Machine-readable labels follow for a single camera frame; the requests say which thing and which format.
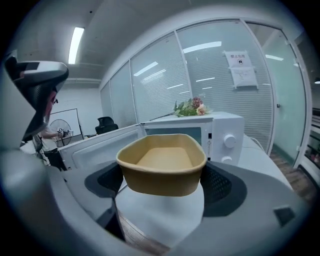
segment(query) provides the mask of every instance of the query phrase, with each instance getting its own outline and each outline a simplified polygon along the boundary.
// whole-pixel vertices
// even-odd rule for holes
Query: ceiling light
[[[215,79],[215,77],[210,77],[210,78],[205,78],[205,79],[196,80],[196,82],[201,82],[201,81],[206,81],[206,80],[211,80],[211,79]]]
[[[186,54],[186,53],[190,53],[190,52],[201,50],[201,49],[206,49],[206,48],[211,48],[211,47],[219,47],[219,46],[221,46],[221,41],[208,42],[208,43],[198,44],[195,46],[185,48],[185,49],[183,49],[183,52]]]
[[[171,88],[175,88],[175,87],[178,87],[178,86],[183,86],[184,84],[178,84],[178,85],[174,85],[174,86],[171,86],[171,87],[168,87],[167,89],[171,89]]]
[[[155,78],[159,77],[159,75],[160,75],[161,73],[165,72],[165,71],[166,71],[165,69],[162,69],[162,70],[160,70],[160,71],[158,71],[158,72],[155,72],[155,73],[147,76],[146,78],[142,79],[141,82],[147,82],[147,81],[149,81],[149,80],[151,80],[151,79],[155,79]]]
[[[150,65],[144,67],[143,69],[141,69],[140,71],[138,71],[137,73],[133,74],[135,77],[141,75],[143,72],[146,72],[147,70],[153,68],[154,66],[158,65],[158,63],[155,61],[155,62],[152,62]]]
[[[283,58],[280,58],[280,57],[277,57],[277,56],[273,56],[273,55],[268,55],[268,54],[266,54],[265,57],[268,58],[268,59],[274,59],[276,61],[283,61],[284,60]]]
[[[80,40],[84,31],[85,29],[83,27],[74,28],[71,44],[70,44],[70,51],[69,51],[69,61],[68,61],[69,64],[76,63],[77,51],[78,51]]]

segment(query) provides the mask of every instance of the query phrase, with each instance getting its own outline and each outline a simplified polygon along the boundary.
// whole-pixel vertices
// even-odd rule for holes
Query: whiteboard
[[[73,131],[73,136],[81,135],[78,111],[76,108],[50,114],[48,126],[50,126],[51,123],[57,119],[62,119],[69,124],[71,130]]]

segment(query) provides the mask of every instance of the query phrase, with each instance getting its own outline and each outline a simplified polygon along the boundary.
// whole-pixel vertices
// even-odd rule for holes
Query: electric fan
[[[70,125],[65,120],[62,120],[62,119],[54,120],[50,124],[50,130],[52,130],[52,132],[56,133],[58,128],[63,129],[64,132],[71,130]],[[70,143],[70,141],[71,141],[70,135],[66,135],[63,138],[60,138],[58,136],[55,137],[55,143],[58,148],[68,145]]]

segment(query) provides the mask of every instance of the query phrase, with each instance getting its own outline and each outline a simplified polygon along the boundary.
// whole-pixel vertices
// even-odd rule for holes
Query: white paper notice
[[[242,86],[256,86],[258,88],[256,74],[253,67],[234,67],[230,70],[235,88]]]
[[[225,56],[229,64],[229,68],[251,68],[251,60],[246,51],[225,51]]]

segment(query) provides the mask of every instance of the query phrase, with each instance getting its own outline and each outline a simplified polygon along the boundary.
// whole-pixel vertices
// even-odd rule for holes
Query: tan plastic tray
[[[206,155],[186,134],[149,135],[116,155],[129,188],[140,193],[182,197],[198,186]]]

